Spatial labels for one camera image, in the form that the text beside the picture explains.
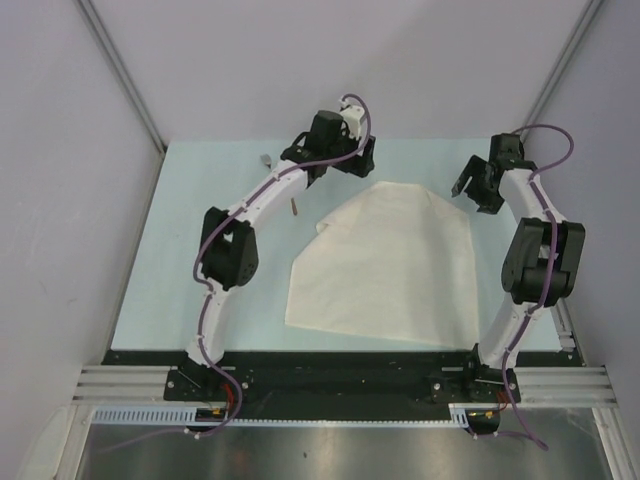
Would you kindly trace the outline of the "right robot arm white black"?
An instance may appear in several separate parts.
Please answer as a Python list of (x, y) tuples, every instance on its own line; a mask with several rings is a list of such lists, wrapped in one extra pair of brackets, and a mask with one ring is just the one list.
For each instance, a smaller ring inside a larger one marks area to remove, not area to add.
[(517, 221), (501, 269), (504, 300), (461, 376), (462, 391), (473, 401), (513, 391), (513, 369), (528, 327), (576, 283), (586, 229), (554, 207), (541, 173), (525, 158), (518, 132), (500, 133), (491, 137), (488, 158), (472, 156), (452, 187), (454, 197), (466, 194), (480, 213), (494, 215), (508, 205)]

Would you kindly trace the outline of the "white cloth napkin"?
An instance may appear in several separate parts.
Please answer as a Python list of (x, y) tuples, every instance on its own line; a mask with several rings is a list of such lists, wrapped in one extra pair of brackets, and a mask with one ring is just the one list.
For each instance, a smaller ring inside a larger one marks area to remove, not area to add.
[(292, 264), (286, 325), (445, 349), (478, 341), (467, 213), (421, 185), (377, 182), (316, 231)]

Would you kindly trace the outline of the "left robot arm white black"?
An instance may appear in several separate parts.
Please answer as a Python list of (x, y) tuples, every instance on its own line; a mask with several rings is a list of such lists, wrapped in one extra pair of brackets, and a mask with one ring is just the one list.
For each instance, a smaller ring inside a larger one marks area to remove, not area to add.
[(204, 286), (204, 299), (187, 360), (178, 368), (197, 398), (214, 397), (221, 382), (229, 380), (216, 369), (224, 355), (230, 298), (259, 267), (258, 230), (330, 167), (366, 177), (374, 169), (374, 146), (368, 108), (342, 99), (337, 112), (315, 114), (310, 129), (283, 150), (249, 194), (228, 209), (212, 207), (206, 212), (192, 270), (193, 279)]

